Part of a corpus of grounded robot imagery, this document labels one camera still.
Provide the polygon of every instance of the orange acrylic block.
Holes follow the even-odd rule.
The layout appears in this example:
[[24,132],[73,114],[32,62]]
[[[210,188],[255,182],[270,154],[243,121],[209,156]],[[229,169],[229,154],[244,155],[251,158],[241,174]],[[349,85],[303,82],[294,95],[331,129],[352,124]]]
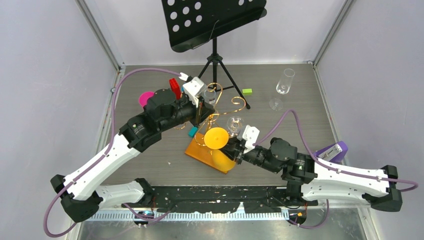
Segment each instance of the orange acrylic block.
[[215,166],[214,162],[212,161],[212,155],[211,155],[211,149],[209,149],[207,146],[200,146],[199,144],[205,144],[203,140],[203,134],[196,133],[196,135],[191,140],[190,144],[188,145],[187,149],[185,150],[185,154],[188,156],[220,171],[223,174],[227,174],[228,171],[223,171],[219,167]]

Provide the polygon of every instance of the pink disc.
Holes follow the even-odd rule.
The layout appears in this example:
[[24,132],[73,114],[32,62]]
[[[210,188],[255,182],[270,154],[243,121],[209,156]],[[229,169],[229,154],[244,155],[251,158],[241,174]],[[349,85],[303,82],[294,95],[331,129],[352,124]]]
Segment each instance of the pink disc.
[[147,104],[147,99],[151,98],[155,93],[152,91],[146,91],[143,93],[140,98],[138,99],[138,102],[142,107],[144,107]]

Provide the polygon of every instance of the music stand tripod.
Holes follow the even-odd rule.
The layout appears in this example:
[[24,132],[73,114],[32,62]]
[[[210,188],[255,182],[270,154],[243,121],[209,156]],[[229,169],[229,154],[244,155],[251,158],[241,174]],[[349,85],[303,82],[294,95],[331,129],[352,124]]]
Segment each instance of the music stand tripod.
[[216,89],[216,92],[219,91],[224,91],[227,89],[232,89],[235,88],[235,90],[237,90],[238,94],[240,95],[240,97],[242,97],[245,101],[246,101],[246,108],[247,109],[251,109],[251,106],[249,105],[248,101],[246,100],[245,96],[243,96],[242,91],[240,91],[240,88],[237,86],[236,82],[234,81],[233,77],[231,76],[230,72],[227,70],[227,68],[225,67],[224,63],[223,63],[223,57],[220,56],[218,54],[218,40],[215,37],[212,40],[212,54],[210,56],[207,57],[207,63],[206,65],[203,67],[203,69],[201,70],[201,72],[199,73],[198,77],[201,78],[203,76],[203,74],[205,73],[206,69],[209,67],[209,65],[212,63],[212,79],[214,83],[217,83],[218,80],[218,64],[221,65],[222,69],[224,70],[225,74],[228,76],[229,80],[232,83],[232,86],[227,86],[224,87],[223,89]]
[[217,37],[263,18],[267,15],[266,4],[267,0],[162,0],[170,46],[175,52],[183,53],[212,39],[212,54],[199,78],[212,63],[213,82],[216,83],[220,64],[232,86],[217,90],[235,88],[246,100],[218,54]]

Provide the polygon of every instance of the metal floor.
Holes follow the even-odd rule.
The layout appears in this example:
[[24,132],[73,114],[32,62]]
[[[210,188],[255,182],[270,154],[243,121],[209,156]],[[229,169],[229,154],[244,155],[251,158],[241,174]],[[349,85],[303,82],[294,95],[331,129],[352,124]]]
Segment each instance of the metal floor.
[[[321,209],[308,209],[306,226],[319,223]],[[365,240],[357,209],[331,209],[317,229],[301,229],[285,220],[177,221],[138,228],[131,221],[85,221],[79,240]]]

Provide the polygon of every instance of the red block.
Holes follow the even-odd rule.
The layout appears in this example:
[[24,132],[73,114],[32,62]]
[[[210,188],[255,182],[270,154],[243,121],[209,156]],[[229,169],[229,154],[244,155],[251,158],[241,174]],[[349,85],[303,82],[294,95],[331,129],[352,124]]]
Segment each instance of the red block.
[[177,100],[180,99],[181,98],[181,88],[180,88],[180,85],[178,85],[177,80],[175,80],[175,78],[170,79],[169,85],[171,86],[171,90],[175,94],[176,99]]

